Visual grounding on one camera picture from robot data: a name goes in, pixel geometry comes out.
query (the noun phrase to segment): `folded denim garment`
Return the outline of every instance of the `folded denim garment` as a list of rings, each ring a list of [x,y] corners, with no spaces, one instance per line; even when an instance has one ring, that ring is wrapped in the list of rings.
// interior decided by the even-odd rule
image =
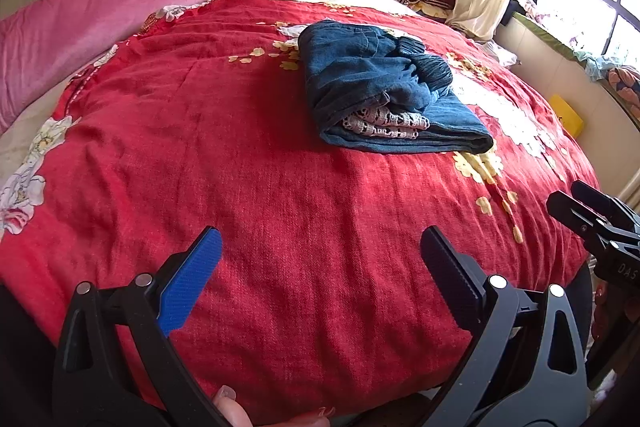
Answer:
[[[306,99],[327,143],[378,153],[488,151],[493,139],[478,117],[450,90],[452,73],[437,55],[409,37],[376,26],[324,20],[298,39],[305,64]],[[353,113],[386,106],[419,113],[429,126],[415,139],[365,136],[346,129]]]

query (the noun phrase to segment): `floral blanket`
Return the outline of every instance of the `floral blanket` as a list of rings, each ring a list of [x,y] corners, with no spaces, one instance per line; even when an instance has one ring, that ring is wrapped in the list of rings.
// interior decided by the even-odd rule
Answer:
[[[322,142],[295,28],[324,18],[421,38],[494,147]],[[542,97],[446,26],[281,0],[171,7],[71,81],[2,189],[0,279],[55,341],[78,282],[126,284],[213,225],[222,261],[172,333],[206,393],[231,385],[256,425],[355,412],[440,384],[468,343],[421,261],[422,231],[438,225],[520,287],[566,284],[586,254],[545,201],[577,179],[597,186]]]

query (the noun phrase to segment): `metal screw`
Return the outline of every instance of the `metal screw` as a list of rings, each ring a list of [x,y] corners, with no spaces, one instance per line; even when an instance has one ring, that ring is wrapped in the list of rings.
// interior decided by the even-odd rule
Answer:
[[[141,273],[136,277],[136,286],[140,286],[141,288],[149,286],[153,279],[150,273]]]
[[[78,292],[78,295],[84,295],[85,293],[88,293],[90,289],[91,283],[87,281],[83,281],[76,286],[76,292]]]
[[[564,295],[564,288],[558,284],[552,284],[549,286],[549,291],[551,292],[551,295],[555,297],[562,297]]]
[[[506,288],[507,279],[505,279],[501,275],[492,275],[491,277],[489,277],[489,284],[498,289]]]

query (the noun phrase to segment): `white bed sheet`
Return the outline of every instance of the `white bed sheet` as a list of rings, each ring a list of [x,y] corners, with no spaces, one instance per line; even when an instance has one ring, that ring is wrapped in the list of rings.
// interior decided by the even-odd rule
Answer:
[[[325,2],[345,6],[374,8],[383,12],[397,13],[405,16],[417,16],[408,7],[396,0],[293,0],[302,2]],[[0,136],[0,187],[21,165],[29,152],[29,146],[38,130],[50,117],[56,103],[73,75],[53,87],[27,109],[14,124]]]

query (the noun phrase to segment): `beige wall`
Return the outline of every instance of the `beige wall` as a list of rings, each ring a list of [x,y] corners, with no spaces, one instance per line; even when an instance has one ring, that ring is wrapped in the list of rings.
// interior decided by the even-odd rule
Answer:
[[[516,19],[498,27],[495,41],[522,62],[513,73],[547,100],[557,93],[584,120],[577,142],[602,190],[619,195],[640,169],[640,132],[618,103],[576,62],[553,51]]]

